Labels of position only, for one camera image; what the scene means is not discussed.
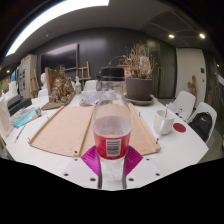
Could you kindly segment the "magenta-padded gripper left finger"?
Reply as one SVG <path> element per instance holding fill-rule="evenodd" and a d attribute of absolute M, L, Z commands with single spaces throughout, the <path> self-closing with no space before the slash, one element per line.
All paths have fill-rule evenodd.
<path fill-rule="evenodd" d="M 101 189 L 102 173 L 96 147 L 91 147 L 82 157 L 74 158 L 61 176 L 84 188 Z"/>

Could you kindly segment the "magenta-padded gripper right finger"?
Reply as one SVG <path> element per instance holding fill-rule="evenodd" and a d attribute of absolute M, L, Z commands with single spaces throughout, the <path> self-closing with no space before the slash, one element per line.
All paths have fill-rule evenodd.
<path fill-rule="evenodd" d="M 143 157 L 129 146 L 124 158 L 122 187 L 133 189 L 143 187 L 162 177 L 161 171 L 149 157 Z"/>

